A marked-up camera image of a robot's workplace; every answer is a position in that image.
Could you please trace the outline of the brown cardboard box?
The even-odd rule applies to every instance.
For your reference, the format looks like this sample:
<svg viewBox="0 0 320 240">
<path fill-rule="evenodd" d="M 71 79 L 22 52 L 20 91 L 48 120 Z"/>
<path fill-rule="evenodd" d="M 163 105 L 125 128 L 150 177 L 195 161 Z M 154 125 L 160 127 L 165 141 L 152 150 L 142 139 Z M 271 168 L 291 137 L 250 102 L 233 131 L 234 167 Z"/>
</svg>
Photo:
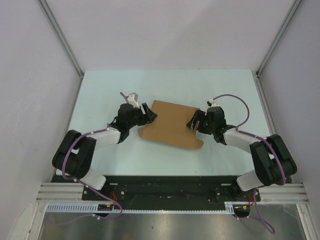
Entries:
<svg viewBox="0 0 320 240">
<path fill-rule="evenodd" d="M 138 130 L 142 139 L 189 150 L 204 145 L 203 140 L 196 138 L 196 131 L 187 127 L 197 107 L 154 100 L 151 110 L 157 118 Z"/>
</svg>

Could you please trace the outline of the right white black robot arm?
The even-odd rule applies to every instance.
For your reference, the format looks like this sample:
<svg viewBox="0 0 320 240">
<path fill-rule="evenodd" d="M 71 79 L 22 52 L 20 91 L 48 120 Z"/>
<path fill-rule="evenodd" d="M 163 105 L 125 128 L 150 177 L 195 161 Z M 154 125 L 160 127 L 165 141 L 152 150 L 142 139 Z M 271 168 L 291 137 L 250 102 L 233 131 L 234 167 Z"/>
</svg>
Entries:
<svg viewBox="0 0 320 240">
<path fill-rule="evenodd" d="M 227 124 L 220 106 L 211 106 L 207 111 L 196 110 L 186 126 L 212 135 L 217 143 L 251 154 L 254 170 L 237 177 L 230 188 L 231 196 L 237 201 L 242 201 L 255 188 L 284 185 L 286 179 L 297 172 L 297 165 L 281 136 L 261 137 L 236 129 Z"/>
</svg>

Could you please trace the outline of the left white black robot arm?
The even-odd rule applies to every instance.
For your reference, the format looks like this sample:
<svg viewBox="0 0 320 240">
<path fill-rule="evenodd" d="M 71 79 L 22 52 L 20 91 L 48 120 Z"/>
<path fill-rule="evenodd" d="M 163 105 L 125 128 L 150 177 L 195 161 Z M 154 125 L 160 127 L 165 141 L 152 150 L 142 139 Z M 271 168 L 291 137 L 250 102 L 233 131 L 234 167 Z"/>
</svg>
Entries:
<svg viewBox="0 0 320 240">
<path fill-rule="evenodd" d="M 69 130 L 52 158 L 52 166 L 62 172 L 64 179 L 92 187 L 93 194 L 105 200 L 110 196 L 111 188 L 106 184 L 106 177 L 92 168 L 95 150 L 122 143 L 130 129 L 151 124 L 157 117 L 146 103 L 138 107 L 124 103 L 106 128 L 87 133 Z"/>
</svg>

